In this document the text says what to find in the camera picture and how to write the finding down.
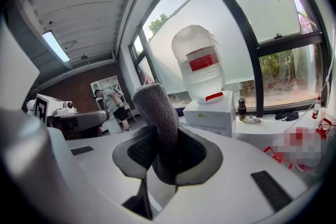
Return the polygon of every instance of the rolled cloth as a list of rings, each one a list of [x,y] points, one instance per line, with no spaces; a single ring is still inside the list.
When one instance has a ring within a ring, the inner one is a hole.
[[[177,112],[159,83],[140,87],[132,100],[147,125],[157,128],[159,153],[152,164],[153,169],[162,182],[174,185],[175,177],[180,172]]]

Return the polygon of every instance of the ceiling light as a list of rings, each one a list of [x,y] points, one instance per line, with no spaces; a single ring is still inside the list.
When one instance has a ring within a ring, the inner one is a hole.
[[[42,34],[42,37],[49,45],[49,47],[57,54],[57,56],[63,61],[67,62],[70,58],[66,55],[66,53],[62,50],[61,46],[57,42],[55,36],[53,35],[52,31],[47,31]]]

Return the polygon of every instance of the red and white bottle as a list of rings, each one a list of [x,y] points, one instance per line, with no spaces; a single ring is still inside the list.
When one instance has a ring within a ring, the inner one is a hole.
[[[321,108],[321,97],[317,97],[317,102],[314,105],[314,110],[313,110],[313,115],[312,118],[313,119],[317,119],[317,116],[319,115],[320,112],[320,108]]]
[[[225,84],[224,71],[214,36],[200,25],[189,25],[172,40],[172,50],[190,97],[206,103]]]

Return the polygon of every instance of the black shorts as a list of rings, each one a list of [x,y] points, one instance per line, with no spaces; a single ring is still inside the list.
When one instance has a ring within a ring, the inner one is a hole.
[[[121,121],[126,120],[128,118],[128,114],[125,108],[118,108],[116,111],[114,111],[113,115]]]

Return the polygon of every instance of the brick wall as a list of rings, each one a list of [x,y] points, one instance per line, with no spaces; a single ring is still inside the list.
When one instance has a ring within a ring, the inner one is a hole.
[[[126,101],[134,109],[128,89],[125,85],[120,67],[117,63],[97,67],[70,78],[61,80],[43,91],[40,94],[51,96],[62,101],[72,101],[78,112],[88,112],[98,110],[98,105],[93,97],[91,83],[108,77],[117,76]]]

